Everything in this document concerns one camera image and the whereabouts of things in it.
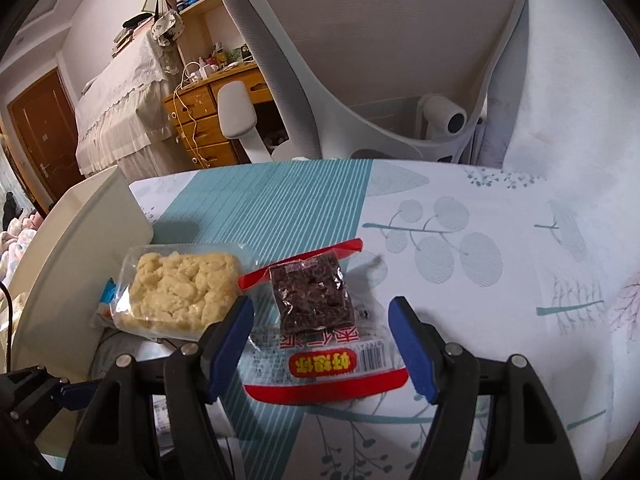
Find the rice crispy cake pack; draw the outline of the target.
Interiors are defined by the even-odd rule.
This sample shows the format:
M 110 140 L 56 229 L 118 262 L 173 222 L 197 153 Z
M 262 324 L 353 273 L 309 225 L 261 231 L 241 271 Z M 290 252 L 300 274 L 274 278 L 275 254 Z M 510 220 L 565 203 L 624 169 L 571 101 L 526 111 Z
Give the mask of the rice crispy cake pack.
M 148 339 L 196 341 L 241 296 L 240 276 L 257 254 L 238 243 L 142 245 L 129 249 L 110 303 L 116 328 Z

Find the white plastic organizer tray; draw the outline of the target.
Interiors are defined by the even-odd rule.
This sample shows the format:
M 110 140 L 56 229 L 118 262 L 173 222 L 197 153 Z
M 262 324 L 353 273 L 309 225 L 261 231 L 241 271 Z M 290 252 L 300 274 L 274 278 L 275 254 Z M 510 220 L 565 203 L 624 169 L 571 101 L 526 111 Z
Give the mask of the white plastic organizer tray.
M 43 365 L 81 382 L 102 330 L 91 325 L 104 286 L 130 248 L 148 244 L 151 223 L 117 167 L 83 180 L 60 198 L 18 264 L 9 292 L 27 295 L 12 337 L 14 370 Z

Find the pink bed blanket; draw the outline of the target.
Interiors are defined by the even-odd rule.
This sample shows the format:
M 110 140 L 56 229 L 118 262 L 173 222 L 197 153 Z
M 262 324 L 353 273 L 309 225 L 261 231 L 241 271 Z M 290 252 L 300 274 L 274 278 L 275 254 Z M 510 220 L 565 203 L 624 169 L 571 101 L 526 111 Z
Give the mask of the pink bed blanket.
M 39 212 L 10 221 L 8 228 L 1 232 L 1 268 L 0 278 L 4 287 L 9 287 L 13 275 L 24 257 L 28 246 L 42 225 Z

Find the cloth covered piano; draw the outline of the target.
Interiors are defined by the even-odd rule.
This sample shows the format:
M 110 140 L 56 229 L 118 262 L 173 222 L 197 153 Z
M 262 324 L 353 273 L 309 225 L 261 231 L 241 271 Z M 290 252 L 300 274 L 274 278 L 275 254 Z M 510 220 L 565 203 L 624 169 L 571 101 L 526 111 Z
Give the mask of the cloth covered piano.
M 164 104 L 182 69 L 177 50 L 145 32 L 91 81 L 75 108 L 83 176 L 117 166 L 134 182 L 192 168 Z

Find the grey mesh office chair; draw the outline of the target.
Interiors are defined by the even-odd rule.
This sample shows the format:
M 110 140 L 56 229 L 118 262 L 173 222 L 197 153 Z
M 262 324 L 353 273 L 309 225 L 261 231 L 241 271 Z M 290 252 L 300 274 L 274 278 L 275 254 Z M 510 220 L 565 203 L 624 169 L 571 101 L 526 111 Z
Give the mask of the grey mesh office chair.
M 526 0 L 222 0 L 308 159 L 462 159 Z

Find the blue white small wrapper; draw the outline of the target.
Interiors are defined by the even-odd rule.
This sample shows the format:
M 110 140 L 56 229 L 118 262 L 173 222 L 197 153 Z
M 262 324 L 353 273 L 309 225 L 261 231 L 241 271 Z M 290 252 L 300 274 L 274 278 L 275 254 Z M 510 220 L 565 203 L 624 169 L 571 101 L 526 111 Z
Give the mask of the blue white small wrapper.
M 111 305 L 116 297 L 117 285 L 112 278 L 106 282 L 101 292 L 100 300 L 90 320 L 93 328 L 114 328 L 115 324 L 111 314 Z

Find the dark berry red packet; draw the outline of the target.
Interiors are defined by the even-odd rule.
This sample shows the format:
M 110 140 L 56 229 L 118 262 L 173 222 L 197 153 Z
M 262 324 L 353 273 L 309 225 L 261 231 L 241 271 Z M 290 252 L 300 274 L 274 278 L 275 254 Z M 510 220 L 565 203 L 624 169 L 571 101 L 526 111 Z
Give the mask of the dark berry red packet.
M 359 238 L 269 263 L 239 278 L 263 292 L 277 317 L 256 323 L 241 359 L 254 400 L 280 405 L 342 402 L 395 390 L 408 380 L 370 290 L 386 263 Z

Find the wooden bookshelf with books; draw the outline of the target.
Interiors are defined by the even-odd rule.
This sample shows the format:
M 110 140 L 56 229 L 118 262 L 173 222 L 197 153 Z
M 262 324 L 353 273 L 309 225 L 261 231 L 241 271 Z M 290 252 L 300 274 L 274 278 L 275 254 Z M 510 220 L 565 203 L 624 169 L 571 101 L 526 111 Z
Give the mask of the wooden bookshelf with books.
M 222 0 L 168 0 L 168 3 L 183 21 L 177 47 L 184 65 L 216 60 L 218 50 L 233 53 L 245 44 Z

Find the wooden desk with drawers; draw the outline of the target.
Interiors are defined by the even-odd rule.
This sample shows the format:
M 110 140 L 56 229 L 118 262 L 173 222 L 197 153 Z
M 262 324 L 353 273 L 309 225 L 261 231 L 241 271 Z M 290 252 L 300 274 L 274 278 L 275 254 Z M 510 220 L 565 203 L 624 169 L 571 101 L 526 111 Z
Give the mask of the wooden desk with drawers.
M 254 104 L 257 131 L 273 151 L 288 140 L 280 114 L 262 72 L 254 62 L 243 62 L 228 70 L 188 84 L 163 99 L 168 119 L 176 128 L 191 164 L 198 169 L 247 164 L 250 160 L 238 141 L 224 137 L 219 125 L 218 91 L 229 82 L 241 81 Z

